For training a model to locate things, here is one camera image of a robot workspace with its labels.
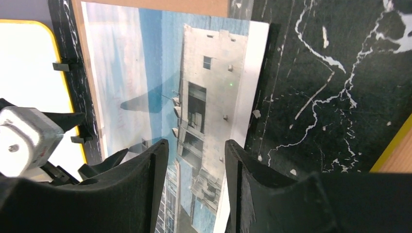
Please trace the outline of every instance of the photograph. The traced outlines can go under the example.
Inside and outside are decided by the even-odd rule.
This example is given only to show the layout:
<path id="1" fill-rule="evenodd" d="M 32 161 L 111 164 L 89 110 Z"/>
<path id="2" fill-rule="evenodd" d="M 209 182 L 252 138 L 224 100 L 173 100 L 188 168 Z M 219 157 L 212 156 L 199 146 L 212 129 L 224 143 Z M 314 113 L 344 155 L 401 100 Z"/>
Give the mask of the photograph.
<path id="1" fill-rule="evenodd" d="M 224 145 L 244 145 L 269 24 L 82 2 L 102 159 L 160 139 L 169 161 L 156 233 L 224 232 Z"/>

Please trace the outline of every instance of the metal screw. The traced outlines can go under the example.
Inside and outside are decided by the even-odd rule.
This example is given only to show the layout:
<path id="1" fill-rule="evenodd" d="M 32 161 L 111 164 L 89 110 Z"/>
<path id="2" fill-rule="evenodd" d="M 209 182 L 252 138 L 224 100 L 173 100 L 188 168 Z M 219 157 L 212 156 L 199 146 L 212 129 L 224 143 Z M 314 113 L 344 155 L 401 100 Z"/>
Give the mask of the metal screw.
<path id="1" fill-rule="evenodd" d="M 18 145 L 14 144 L 14 145 L 9 146 L 9 151 L 11 153 L 18 151 Z"/>

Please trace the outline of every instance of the white building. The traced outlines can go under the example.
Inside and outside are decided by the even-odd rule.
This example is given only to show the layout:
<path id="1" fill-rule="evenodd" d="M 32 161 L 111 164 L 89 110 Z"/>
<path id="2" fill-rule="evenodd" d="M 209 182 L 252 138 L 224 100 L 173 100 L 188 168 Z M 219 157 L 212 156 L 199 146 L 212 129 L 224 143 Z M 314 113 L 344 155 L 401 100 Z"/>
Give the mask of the white building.
<path id="1" fill-rule="evenodd" d="M 183 43 L 177 154 L 195 170 L 193 194 L 216 213 L 247 36 L 184 25 Z"/>

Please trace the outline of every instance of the yellow border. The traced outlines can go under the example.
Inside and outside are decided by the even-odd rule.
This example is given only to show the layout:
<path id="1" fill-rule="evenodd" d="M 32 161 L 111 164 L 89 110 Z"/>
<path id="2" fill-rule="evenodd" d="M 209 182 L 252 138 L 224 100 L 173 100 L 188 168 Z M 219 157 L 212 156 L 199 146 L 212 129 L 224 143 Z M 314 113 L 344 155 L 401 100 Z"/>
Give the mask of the yellow border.
<path id="1" fill-rule="evenodd" d="M 59 48 L 57 47 L 57 43 L 56 43 L 56 37 L 54 36 L 53 32 L 50 30 L 50 28 L 48 28 L 46 25 L 44 25 L 41 22 L 38 21 L 34 21 L 34 20 L 16 20 L 16 19 L 0 19 L 0 23 L 14 23 L 14 24 L 33 24 L 33 25 L 38 25 L 40 27 L 42 27 L 44 30 L 47 31 L 47 33 L 49 33 L 50 38 L 51 38 L 51 43 L 53 44 L 53 49 L 54 49 L 54 54 L 56 55 L 56 61 L 57 62 L 61 62 L 60 59 L 60 53 L 59 53 Z M 74 113 L 74 109 L 73 109 L 73 103 L 71 102 L 71 96 L 70 96 L 70 92 L 69 92 L 69 88 L 68 88 L 68 84 L 67 84 L 67 80 L 66 80 L 66 76 L 64 74 L 64 72 L 59 71 L 60 75 L 62 77 L 63 80 L 63 84 L 65 86 L 66 92 L 69 96 L 69 108 L 70 111 L 72 113 Z M 79 135 L 79 128 L 76 126 L 75 127 L 76 130 L 76 134 Z M 86 154 L 85 154 L 85 149 L 83 144 L 80 144 L 80 151 L 82 152 L 82 157 L 83 157 L 83 162 L 85 164 L 87 164 L 87 159 L 86 159 Z"/>
<path id="2" fill-rule="evenodd" d="M 391 156 L 392 152 L 394 152 L 395 148 L 400 144 L 409 130 L 412 128 L 412 115 L 408 117 L 408 119 L 403 123 L 402 127 L 399 129 L 398 133 L 396 133 L 395 137 L 389 143 L 388 147 L 383 151 L 382 155 L 378 158 L 375 165 L 371 168 L 371 172 L 378 172 L 383 164 L 388 160 Z"/>

